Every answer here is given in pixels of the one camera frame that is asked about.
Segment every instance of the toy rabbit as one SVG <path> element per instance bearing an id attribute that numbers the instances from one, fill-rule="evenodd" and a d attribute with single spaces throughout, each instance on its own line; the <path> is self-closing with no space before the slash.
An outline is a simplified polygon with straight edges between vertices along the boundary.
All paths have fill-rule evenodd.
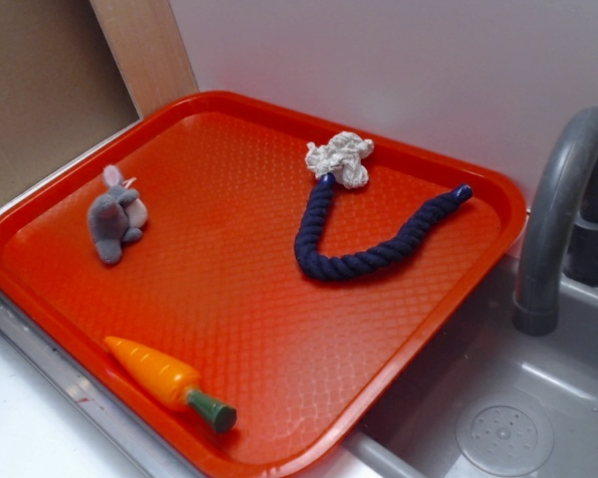
<path id="1" fill-rule="evenodd" d="M 117 264 L 122 259 L 122 244 L 142 239 L 140 229 L 149 217 L 140 194 L 128 189 L 119 169 L 109 165 L 104 169 L 104 183 L 109 190 L 99 196 L 89 209 L 91 237 L 100 259 L 106 264 Z"/>

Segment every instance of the dog toy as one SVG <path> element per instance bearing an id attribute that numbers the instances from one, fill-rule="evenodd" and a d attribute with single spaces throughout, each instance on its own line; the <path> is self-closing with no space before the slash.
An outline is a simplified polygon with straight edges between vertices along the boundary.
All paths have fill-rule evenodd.
<path id="1" fill-rule="evenodd" d="M 462 184 L 426 201 L 394 238 L 356 254 L 327 257 L 319 253 L 317 246 L 334 197 L 333 186 L 335 182 L 344 183 L 344 179 L 347 188 L 357 187 L 352 184 L 365 185 L 368 176 L 361 159 L 372 152 L 374 145 L 369 139 L 362 140 L 354 133 L 343 132 L 331 139 L 328 146 L 316 148 L 314 143 L 309 143 L 308 148 L 306 163 L 319 182 L 310 193 L 294 248 L 301 270 L 312 279 L 346 281 L 403 260 L 413 254 L 433 226 L 472 197 L 471 188 Z"/>

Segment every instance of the toy carrot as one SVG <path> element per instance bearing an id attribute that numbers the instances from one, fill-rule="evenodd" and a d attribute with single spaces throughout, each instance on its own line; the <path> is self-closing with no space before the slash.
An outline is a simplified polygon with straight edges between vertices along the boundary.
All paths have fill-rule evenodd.
<path id="1" fill-rule="evenodd" d="M 190 406 L 217 433 L 235 424 L 237 410 L 203 393 L 200 374 L 192 366 L 126 339 L 106 337 L 105 343 L 133 379 L 165 407 L 182 411 Z"/>

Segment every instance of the tray rim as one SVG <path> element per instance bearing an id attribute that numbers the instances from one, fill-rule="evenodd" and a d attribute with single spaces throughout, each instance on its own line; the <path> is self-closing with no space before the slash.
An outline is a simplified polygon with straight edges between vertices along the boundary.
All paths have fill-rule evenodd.
<path id="1" fill-rule="evenodd" d="M 5 239 L 12 237 L 19 230 L 24 216 L 29 217 L 29 220 L 33 220 L 32 218 L 38 217 L 49 207 L 62 201 L 69 194 L 82 187 L 85 181 L 100 175 L 102 161 L 99 158 L 112 154 L 112 151 L 120 158 L 125 157 L 126 154 L 144 144 L 147 136 L 148 138 L 152 138 L 179 120 L 206 111 L 226 113 L 238 118 L 246 118 L 252 112 L 266 112 L 278 121 L 272 123 L 270 122 L 270 118 L 267 117 L 269 123 L 264 125 L 284 132 L 296 132 L 297 126 L 301 124 L 309 124 L 310 127 L 319 128 L 320 134 L 317 135 L 318 137 L 315 137 L 313 134 L 306 138 L 306 142 L 327 142 L 337 132 L 350 130 L 356 132 L 361 137 L 371 137 L 376 143 L 381 143 L 390 149 L 405 153 L 417 161 L 423 161 L 427 165 L 432 163 L 434 165 L 434 172 L 431 172 L 431 174 L 434 175 L 434 182 L 436 184 L 446 187 L 454 185 L 456 169 L 460 168 L 461 173 L 469 176 L 470 185 L 474 189 L 474 196 L 484 197 L 492 195 L 505 199 L 504 201 L 498 201 L 496 207 L 492 206 L 500 219 L 500 233 L 459 280 L 459 283 L 463 284 L 460 291 L 457 291 L 456 288 L 449 291 L 441 303 L 434 307 L 431 313 L 417 327 L 411 335 L 411 339 L 407 340 L 406 343 L 397 349 L 389 362 L 384 364 L 372 380 L 362 388 L 354 400 L 335 419 L 330 428 L 326 429 L 308 448 L 295 456 L 288 457 L 286 460 L 264 465 L 237 463 L 215 457 L 218 463 L 214 463 L 210 467 L 210 470 L 220 471 L 217 469 L 217 465 L 219 465 L 218 468 L 221 468 L 224 472 L 228 472 L 225 476 L 260 476 L 262 474 L 285 476 L 299 471 L 319 459 L 339 443 L 345 434 L 353 428 L 355 423 L 363 415 L 363 412 L 369 409 L 372 403 L 378 398 L 376 394 L 377 387 L 384 390 L 390 385 L 398 373 L 407 366 L 408 362 L 414 359 L 416 352 L 425 345 L 436 330 L 458 307 L 461 300 L 476 287 L 500 257 L 504 255 L 507 248 L 516 239 L 524 226 L 526 206 L 519 190 L 508 178 L 481 166 L 397 142 L 371 132 L 349 128 L 332 121 L 296 113 L 234 93 L 206 92 L 177 100 L 147 117 L 145 120 L 140 121 L 119 137 L 94 151 L 85 157 L 84 160 L 68 168 L 57 178 L 43 185 L 30 196 L 3 212 L 0 215 L 0 250 L 1 243 L 4 244 Z M 36 300 L 31 295 L 33 291 L 28 285 L 23 284 L 22 281 L 11 279 L 9 274 L 1 268 L 1 264 L 0 289 L 8 294 L 11 300 L 14 300 L 14 297 L 17 298 L 19 301 L 17 302 L 18 306 L 32 317 L 45 332 L 49 333 L 46 331 L 47 328 L 35 318 L 53 318 L 54 311 L 49 310 L 49 307 L 44 303 Z M 56 334 L 49 333 L 49 335 L 55 338 Z M 85 345 L 81 345 L 75 350 L 67 350 L 67 352 L 76 358 L 80 357 L 84 359 L 84 357 L 90 355 L 88 348 Z M 191 462 L 195 466 L 198 466 L 193 460 Z M 228 462 L 231 463 L 231 466 L 224 469 L 221 465 Z"/>

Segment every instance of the white rope knot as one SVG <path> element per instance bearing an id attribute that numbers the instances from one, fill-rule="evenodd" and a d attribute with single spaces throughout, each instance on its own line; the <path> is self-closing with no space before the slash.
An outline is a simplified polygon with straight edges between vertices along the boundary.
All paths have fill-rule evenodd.
<path id="1" fill-rule="evenodd" d="M 371 139 L 361 139 L 353 132 L 343 131 L 326 145 L 317 147 L 314 142 L 309 142 L 306 164 L 317 179 L 332 172 L 339 184 L 354 189 L 368 183 L 368 170 L 361 165 L 361 160 L 368 157 L 374 148 Z"/>

